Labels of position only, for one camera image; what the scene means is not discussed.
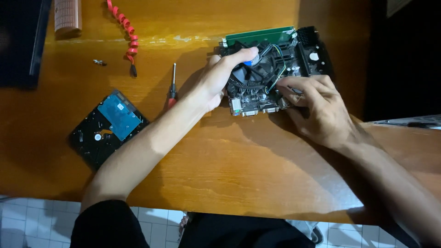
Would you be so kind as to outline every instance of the tile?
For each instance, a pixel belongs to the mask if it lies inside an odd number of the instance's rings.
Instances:
[[[11,248],[23,248],[25,236],[21,234],[12,234]]]
[[[7,231],[9,233],[25,233],[25,224],[26,221],[16,220],[11,218],[3,217],[1,219],[1,228],[2,231]]]
[[[77,217],[78,214],[54,210],[52,213],[52,225],[73,228]]]
[[[407,248],[407,246],[405,246],[405,245],[404,245],[403,243],[401,243],[401,241],[399,241],[399,240],[396,240],[395,247],[396,247],[396,248]]]
[[[53,226],[51,231],[50,240],[55,240],[64,243],[71,242],[73,228],[69,227],[61,227],[61,226]]]
[[[49,248],[63,248],[63,243],[58,241],[49,241]]]
[[[168,210],[140,207],[138,220],[156,224],[167,224]]]
[[[378,248],[394,248],[395,238],[389,233],[380,228],[380,236],[378,240]]]
[[[26,220],[26,206],[3,203],[3,217]]]
[[[361,232],[363,225],[330,223],[329,228],[337,228],[337,229],[342,229],[342,230],[351,230],[351,231]]]
[[[54,205],[54,201],[52,201],[52,200],[34,199],[34,198],[28,199],[28,207],[35,207],[35,208],[41,208],[41,209],[52,209],[53,205]]]
[[[167,225],[179,225],[181,223],[182,217],[184,216],[184,212],[177,210],[169,210]]]
[[[178,242],[179,240],[179,226],[168,225],[167,235],[165,237],[166,241]]]
[[[178,242],[166,241],[165,242],[165,248],[178,248]]]
[[[39,209],[37,237],[50,239],[51,237],[52,210]]]
[[[49,248],[49,240],[34,238],[30,236],[25,237],[27,247],[31,248]]]
[[[136,218],[138,218],[139,207],[130,207],[130,209],[132,210]]]
[[[167,235],[167,225],[152,224],[152,236],[150,238],[151,248],[165,248],[165,237]]]
[[[65,201],[54,201],[54,210],[66,212],[67,210],[67,202]]]
[[[26,211],[26,228],[25,235],[37,237],[38,233],[38,216],[40,210],[38,208],[28,207]]]
[[[79,214],[80,209],[81,209],[81,203],[67,202],[67,207],[66,207],[67,212]]]
[[[362,248],[378,248],[380,228],[376,225],[363,225]]]
[[[318,228],[320,229],[321,233],[323,234],[323,244],[328,243],[328,222],[319,222],[317,224]]]
[[[361,248],[361,232],[329,228],[328,244]]]
[[[146,239],[147,243],[150,244],[150,237],[152,235],[152,223],[140,222],[139,225],[141,226],[144,238]]]
[[[14,204],[27,206],[27,198],[16,198]]]
[[[11,247],[12,233],[1,231],[0,234],[0,247]]]

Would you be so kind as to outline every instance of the wooden table surface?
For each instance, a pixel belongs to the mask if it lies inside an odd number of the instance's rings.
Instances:
[[[0,89],[0,193],[80,201],[92,173],[67,145],[70,131],[113,88],[154,120],[166,101],[172,64],[177,63],[177,87],[189,85],[230,33],[316,25],[348,109],[362,115],[368,0],[114,0],[114,5],[139,36],[138,78],[128,76],[130,63],[123,59],[128,41],[103,1],[83,1],[83,33],[77,39],[55,41],[52,11],[38,89]],[[375,222],[363,207],[374,201],[372,192],[346,160],[296,136],[283,113],[233,117],[223,105],[155,167],[129,196],[130,205]],[[441,198],[441,132],[374,125],[367,130]]]

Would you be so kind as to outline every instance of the coiled red cable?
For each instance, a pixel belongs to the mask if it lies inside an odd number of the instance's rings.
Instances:
[[[126,52],[126,57],[130,60],[132,63],[131,71],[136,77],[136,69],[135,69],[135,62],[133,60],[133,56],[135,56],[138,53],[138,36],[133,35],[135,32],[135,28],[130,26],[129,19],[126,18],[126,16],[122,13],[118,13],[119,8],[117,6],[112,6],[112,0],[107,0],[107,6],[109,11],[113,14],[113,16],[118,20],[118,22],[124,27],[124,29],[127,31],[130,37],[130,48]]]

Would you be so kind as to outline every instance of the motherboard heatsink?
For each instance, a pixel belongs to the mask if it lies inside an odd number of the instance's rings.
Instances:
[[[258,55],[237,65],[227,82],[231,114],[253,116],[273,113],[291,103],[275,85],[286,76],[329,75],[333,68],[315,27],[282,27],[227,35],[219,43],[222,56],[256,46]]]

